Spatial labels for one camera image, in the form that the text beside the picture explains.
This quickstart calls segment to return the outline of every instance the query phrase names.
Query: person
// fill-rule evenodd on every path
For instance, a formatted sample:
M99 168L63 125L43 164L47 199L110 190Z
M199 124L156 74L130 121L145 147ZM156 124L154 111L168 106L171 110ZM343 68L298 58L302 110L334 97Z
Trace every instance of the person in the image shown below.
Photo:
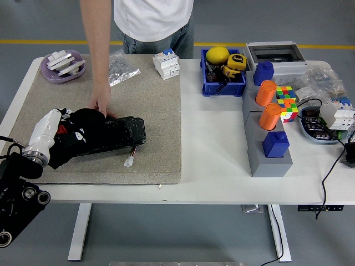
M157 54L172 48L180 58L192 58L194 0L114 0L113 17L127 54ZM92 57L93 90L89 108L105 116L111 98L108 82L111 0L80 0L80 10Z

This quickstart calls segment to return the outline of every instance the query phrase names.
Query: blue block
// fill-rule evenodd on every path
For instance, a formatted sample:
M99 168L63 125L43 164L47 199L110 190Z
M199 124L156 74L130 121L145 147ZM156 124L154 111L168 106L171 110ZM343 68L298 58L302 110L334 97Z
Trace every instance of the blue block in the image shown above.
M254 85L260 86L264 80L271 80L274 73L273 65L270 61L259 62L254 73Z
M288 142L284 131L272 131L267 133L262 146L264 148L265 157L283 157L290 143Z

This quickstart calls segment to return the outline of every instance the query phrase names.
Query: white table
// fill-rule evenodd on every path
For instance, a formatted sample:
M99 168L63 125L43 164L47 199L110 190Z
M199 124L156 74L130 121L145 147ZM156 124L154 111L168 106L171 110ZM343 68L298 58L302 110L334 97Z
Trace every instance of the white table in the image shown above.
M42 58L30 66L8 112L0 135L9 136L31 88ZM42 185L53 202L142 204L321 204L321 182L342 146L319 145L306 139L298 121L284 124L293 166L284 177L251 177L242 117L242 99L203 97L200 60L181 60L182 173L177 185ZM354 170L337 163L326 181L327 204L355 204ZM274 206L283 230L281 212ZM282 232L284 246L287 245ZM291 257L284 255L284 260Z

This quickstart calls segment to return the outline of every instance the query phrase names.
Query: black cable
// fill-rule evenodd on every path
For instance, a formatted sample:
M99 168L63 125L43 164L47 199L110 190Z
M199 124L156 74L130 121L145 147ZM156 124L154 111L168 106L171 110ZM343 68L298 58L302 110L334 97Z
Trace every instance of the black cable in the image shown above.
M280 241L281 241L281 248L282 248L282 252L281 252L281 255L280 255L277 259L274 259L274 260L271 260L271 261L269 261L269 262L263 263L261 266L264 266L264 265L266 265L266 264L269 264L269 263L275 262L275 261L277 261L277 260L281 259L281 258L282 258L282 256L283 256L283 242L282 242L282 236L281 236L280 225L278 224L278 221L277 221L277 219L276 219L276 215L275 215L275 212L273 211L273 207L272 207L272 205L270 205L270 206L271 206L271 210L272 210L273 217L275 218L275 222L276 222L277 229L278 229L278 234L280 235Z
M300 107L301 105L303 105L303 104L309 102L309 101L312 101L312 100L317 100L317 101L319 101L319 102L321 103L321 105L323 104L323 102L321 101L321 99L318 99L318 98L311 98L311 99L308 99L307 101L304 101L303 103L299 104L299 105L297 106L297 108Z
M12 143L9 148L7 149L7 156L10 156L10 153L11 153L11 149L13 147L18 147L18 149L20 150L19 154L22 154L22 146L18 143Z
M327 200L327 191L326 191L326 187L324 185L325 180L328 178L328 176L330 175L330 173L332 172L333 168L335 167L335 164L340 160L340 158L344 155L345 153L345 145L341 140L338 140L344 147L342 153L339 155L339 157L335 160L335 162L333 163L331 169L329 170L328 174L325 176L325 178L322 181L322 187L323 187L323 191L324 191L324 200L323 200L323 204L321 209L317 212L316 214L316 220L318 220L318 216L320 215L321 211L323 210L324 206L326 205L326 200Z
M304 101L303 103L299 104L299 105L297 106L297 108L300 107L301 105L303 105L303 104L309 102L309 101L312 101L312 100L320 101L321 105L323 104L323 102L321 101L321 99L318 99L318 98L311 98L311 99L308 99L307 101Z
M219 93L225 86L227 86L228 82L225 81L224 83L222 83L216 90L217 93Z
M0 136L0 140L4 140L4 141L8 141L8 142L14 142L14 139L11 139L9 137L4 137L4 136Z

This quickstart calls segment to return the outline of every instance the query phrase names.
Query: jeans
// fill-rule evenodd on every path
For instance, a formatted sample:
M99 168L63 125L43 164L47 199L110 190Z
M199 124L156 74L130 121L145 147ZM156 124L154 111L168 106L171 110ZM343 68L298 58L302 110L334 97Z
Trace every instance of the jeans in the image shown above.
M177 32L157 42L140 42L124 34L118 28L118 37L123 40L123 49L126 54L157 54L172 49L180 58L193 58L194 55L194 19Z

